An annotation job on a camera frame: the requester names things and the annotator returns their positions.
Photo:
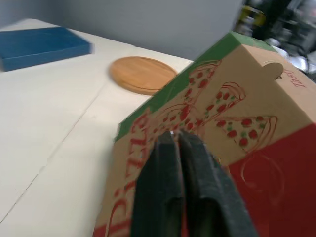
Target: pepperoni drawing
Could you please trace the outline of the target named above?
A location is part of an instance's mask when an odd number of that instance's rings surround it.
[[[219,106],[219,107],[217,108],[217,111],[218,111],[218,112],[223,112],[225,109],[226,109],[226,105],[224,104],[224,105]]]
[[[188,130],[191,130],[191,129],[193,128],[193,123],[190,122],[190,123],[188,124],[187,128],[188,128]]]
[[[222,96],[223,96],[223,93],[220,91],[220,92],[217,93],[216,99],[219,100],[220,98],[222,98]]]
[[[258,137],[258,133],[256,132],[256,130],[251,130],[249,133],[248,133],[249,137],[251,139],[256,139]]]
[[[200,82],[200,84],[199,84],[199,88],[204,88],[205,86],[206,86],[206,84],[207,84],[207,80],[206,79],[204,79],[204,80],[202,80],[201,82]]]
[[[224,126],[225,124],[226,124],[226,121],[222,120],[222,121],[219,121],[219,122],[216,124],[216,126],[222,127],[222,126]]]
[[[223,96],[223,99],[224,99],[224,100],[227,100],[228,97],[229,97],[229,93],[227,92],[227,93],[225,93],[225,95]]]
[[[248,118],[244,119],[244,120],[241,122],[241,125],[242,125],[242,126],[245,126],[245,127],[250,126],[251,124],[252,124],[252,121],[251,121],[251,119],[248,119]]]
[[[247,146],[248,145],[248,139],[247,138],[241,138],[241,140],[239,141],[239,145],[241,146],[241,147],[245,147],[245,146]]]
[[[237,136],[237,131],[236,130],[230,131],[229,133],[227,133],[227,136],[230,138],[234,138]]]
[[[197,118],[197,120],[196,120],[196,126],[201,126],[202,123],[203,123],[203,120]]]
[[[213,109],[214,105],[210,105],[206,108],[207,111],[210,111],[211,109]]]
[[[201,78],[203,76],[203,73],[198,73],[197,78]]]

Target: table surface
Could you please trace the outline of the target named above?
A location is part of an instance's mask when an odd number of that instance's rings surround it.
[[[26,19],[0,31],[50,26]],[[92,236],[118,123],[149,98],[116,85],[109,65],[144,56],[179,72],[191,63],[76,33],[93,54],[0,72],[0,236]]]

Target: round wooden board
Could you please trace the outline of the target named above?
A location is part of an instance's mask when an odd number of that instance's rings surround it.
[[[110,66],[113,80],[121,87],[143,95],[153,95],[171,81],[177,72],[151,58],[126,57]]]

